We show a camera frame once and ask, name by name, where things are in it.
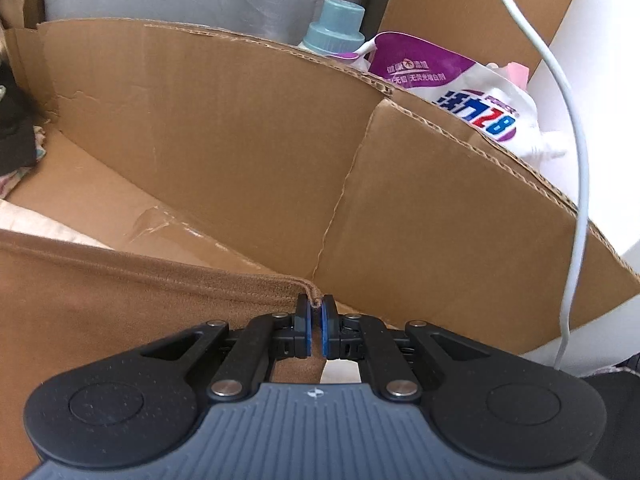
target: white cable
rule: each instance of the white cable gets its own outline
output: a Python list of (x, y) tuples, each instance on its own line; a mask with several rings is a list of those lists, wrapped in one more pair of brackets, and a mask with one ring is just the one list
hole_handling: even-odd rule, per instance
[(571, 87), (567, 81), (562, 67), (558, 60), (546, 46), (546, 43), (540, 38), (535, 29), (524, 17), (520, 9), (513, 0), (502, 0), (504, 6), (507, 7), (509, 14), (524, 32), (529, 41), (536, 47), (542, 55), (552, 73), (560, 91), (566, 108), (569, 111), (571, 124), (574, 128), (575, 147), (578, 153), (578, 216), (575, 221), (574, 246), (571, 252), (571, 262), (569, 263), (569, 272), (564, 285), (564, 293), (562, 294), (562, 303), (560, 304), (560, 333), (562, 335), (560, 347), (554, 361), (554, 368), (560, 368), (560, 363), (564, 357), (564, 352), (569, 344), (570, 328), (569, 318), (571, 314), (571, 305), (574, 301), (575, 289), (578, 285), (580, 277), (580, 269), (582, 267), (582, 258), (584, 256), (584, 247), (587, 240), (587, 232), (589, 230), (589, 158), (587, 154), (587, 142), (582, 130), (582, 123), (578, 108), (575, 105), (571, 92)]

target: brown cloth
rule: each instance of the brown cloth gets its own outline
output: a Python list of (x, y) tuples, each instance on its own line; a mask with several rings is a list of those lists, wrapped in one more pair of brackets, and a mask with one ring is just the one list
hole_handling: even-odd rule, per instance
[[(0, 230), (0, 478), (18, 480), (38, 465), (22, 409), (41, 382), (208, 319), (238, 328), (261, 314), (292, 312), (301, 292), (319, 297), (297, 278), (229, 274)], [(286, 360), (274, 380), (317, 383), (323, 365)]]

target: teal bottle cap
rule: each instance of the teal bottle cap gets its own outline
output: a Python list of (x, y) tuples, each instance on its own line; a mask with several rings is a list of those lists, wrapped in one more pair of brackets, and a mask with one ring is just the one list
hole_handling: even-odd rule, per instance
[(325, 0), (317, 22), (309, 24), (302, 43), (309, 50), (327, 56), (354, 52), (364, 43), (360, 25), (364, 7), (345, 0)]

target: white crosshair logo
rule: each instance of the white crosshair logo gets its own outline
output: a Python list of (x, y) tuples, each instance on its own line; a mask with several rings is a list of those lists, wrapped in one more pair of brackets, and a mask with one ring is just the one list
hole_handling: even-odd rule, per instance
[(320, 388), (313, 388), (306, 393), (309, 397), (313, 397), (314, 399), (319, 399), (324, 395), (324, 391)]

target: gray ribbed panel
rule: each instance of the gray ribbed panel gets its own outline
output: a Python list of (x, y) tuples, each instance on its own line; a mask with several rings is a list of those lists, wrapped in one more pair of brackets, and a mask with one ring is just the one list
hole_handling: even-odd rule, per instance
[[(310, 396), (315, 389), (321, 396)], [(28, 480), (604, 480), (583, 464), (505, 472), (457, 454), (415, 406), (368, 384), (271, 384), (218, 404), (181, 448), (143, 466), (89, 472), (47, 462)]]

